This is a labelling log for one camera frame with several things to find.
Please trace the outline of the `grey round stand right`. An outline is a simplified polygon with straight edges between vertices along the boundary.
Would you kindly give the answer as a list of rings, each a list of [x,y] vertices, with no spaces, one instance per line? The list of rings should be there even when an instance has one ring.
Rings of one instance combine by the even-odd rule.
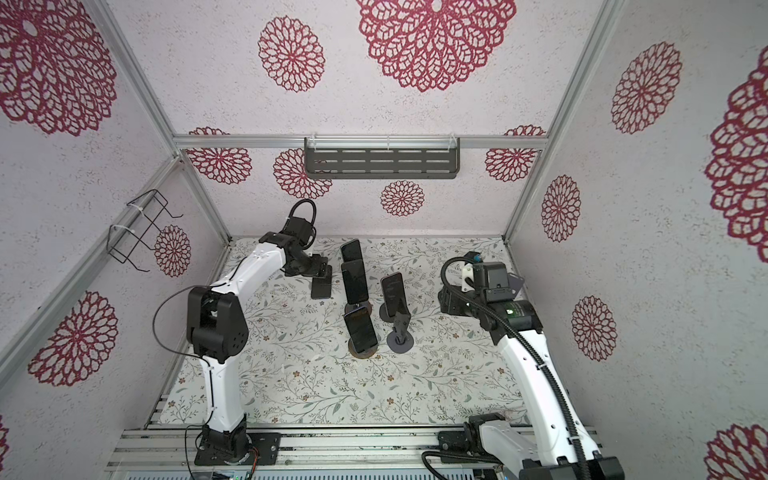
[[[513,273],[507,274],[507,285],[505,287],[505,291],[507,292],[510,299],[514,300],[518,297],[518,295],[522,292],[524,287],[525,280]]]

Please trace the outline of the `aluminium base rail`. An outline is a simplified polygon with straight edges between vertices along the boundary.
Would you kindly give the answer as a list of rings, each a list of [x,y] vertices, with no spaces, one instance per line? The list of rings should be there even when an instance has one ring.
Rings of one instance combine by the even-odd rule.
[[[461,425],[401,425],[286,428],[262,425],[252,434],[279,433],[276,463],[264,469],[406,468],[419,467],[426,450],[441,450],[438,434],[458,431]],[[213,467],[194,464],[198,431],[166,428],[126,430],[110,455],[107,472],[138,470],[194,472]]]

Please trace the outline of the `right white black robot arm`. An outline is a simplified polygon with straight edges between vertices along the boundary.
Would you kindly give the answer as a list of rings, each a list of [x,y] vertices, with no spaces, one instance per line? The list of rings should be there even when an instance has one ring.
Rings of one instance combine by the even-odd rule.
[[[436,477],[431,458],[494,462],[514,479],[622,479],[620,461],[604,455],[581,422],[551,359],[533,305],[518,297],[523,279],[502,262],[477,252],[446,260],[440,270],[440,310],[476,319],[512,372],[534,437],[528,439],[501,414],[471,418],[467,450],[426,451],[421,459]]]

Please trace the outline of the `purple case phone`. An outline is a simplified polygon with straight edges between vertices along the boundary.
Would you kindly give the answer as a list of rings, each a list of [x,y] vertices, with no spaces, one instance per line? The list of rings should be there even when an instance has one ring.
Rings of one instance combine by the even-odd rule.
[[[383,303],[387,305],[389,314],[395,316],[398,300],[405,298],[403,276],[400,272],[393,273],[381,279]]]

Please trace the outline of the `blue case phone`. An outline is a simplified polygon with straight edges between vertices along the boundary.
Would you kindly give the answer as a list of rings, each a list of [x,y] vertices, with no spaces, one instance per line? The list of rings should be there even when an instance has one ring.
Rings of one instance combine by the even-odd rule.
[[[324,300],[332,297],[333,270],[331,265],[326,265],[322,272],[312,278],[310,297],[315,300]]]

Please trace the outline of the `grey slotted wall shelf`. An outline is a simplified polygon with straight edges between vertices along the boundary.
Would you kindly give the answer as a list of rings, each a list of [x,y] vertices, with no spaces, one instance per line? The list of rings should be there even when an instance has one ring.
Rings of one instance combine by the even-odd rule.
[[[460,140],[363,142],[304,140],[304,170],[313,180],[450,180],[459,173]]]

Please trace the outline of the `wooden round stand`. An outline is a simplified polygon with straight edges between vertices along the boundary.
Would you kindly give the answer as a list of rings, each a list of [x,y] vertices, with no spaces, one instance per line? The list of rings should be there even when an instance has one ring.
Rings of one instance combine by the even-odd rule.
[[[349,353],[350,353],[350,354],[351,354],[351,355],[352,355],[354,358],[356,358],[356,359],[368,359],[368,358],[371,358],[371,357],[373,357],[373,356],[374,356],[374,355],[377,353],[377,351],[378,351],[378,345],[374,345],[373,347],[370,347],[370,348],[367,348],[367,349],[364,349],[364,350],[361,350],[361,351],[357,351],[357,350],[355,349],[355,345],[354,345],[354,343],[353,343],[353,341],[352,341],[352,340],[349,340],[349,341],[347,342],[347,347],[348,347],[348,351],[349,351]]]

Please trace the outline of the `grey stand middle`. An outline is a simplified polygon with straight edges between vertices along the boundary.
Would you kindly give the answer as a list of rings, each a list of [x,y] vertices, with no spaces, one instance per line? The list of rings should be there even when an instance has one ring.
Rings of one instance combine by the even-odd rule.
[[[379,308],[379,316],[380,316],[381,320],[384,321],[385,323],[393,323],[394,322],[394,317],[389,314],[387,305],[385,303],[383,303],[380,306],[380,308]]]

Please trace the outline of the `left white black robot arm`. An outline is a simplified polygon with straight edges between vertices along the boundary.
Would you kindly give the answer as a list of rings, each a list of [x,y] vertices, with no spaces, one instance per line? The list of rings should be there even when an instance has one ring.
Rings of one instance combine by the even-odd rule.
[[[188,294],[186,338],[190,356],[201,363],[208,411],[195,444],[197,465],[269,462],[248,435],[240,398],[239,354],[249,339],[243,304],[278,271],[287,278],[310,278],[314,299],[331,297],[328,258],[309,251],[317,238],[316,216],[313,200],[299,200],[283,228],[264,234],[231,272],[211,285],[182,290]]]

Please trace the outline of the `tall black phone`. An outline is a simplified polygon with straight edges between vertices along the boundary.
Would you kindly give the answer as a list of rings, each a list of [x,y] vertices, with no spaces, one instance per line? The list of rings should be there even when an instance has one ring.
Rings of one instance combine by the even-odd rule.
[[[348,304],[362,304],[369,300],[368,285],[362,259],[346,261],[341,264]]]

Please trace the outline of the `front phone on wooden stand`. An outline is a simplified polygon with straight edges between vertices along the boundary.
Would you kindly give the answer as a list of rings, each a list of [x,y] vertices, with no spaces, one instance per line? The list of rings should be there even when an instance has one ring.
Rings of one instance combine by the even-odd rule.
[[[343,316],[350,339],[355,349],[361,351],[378,345],[376,330],[373,326],[368,305],[347,305]]]

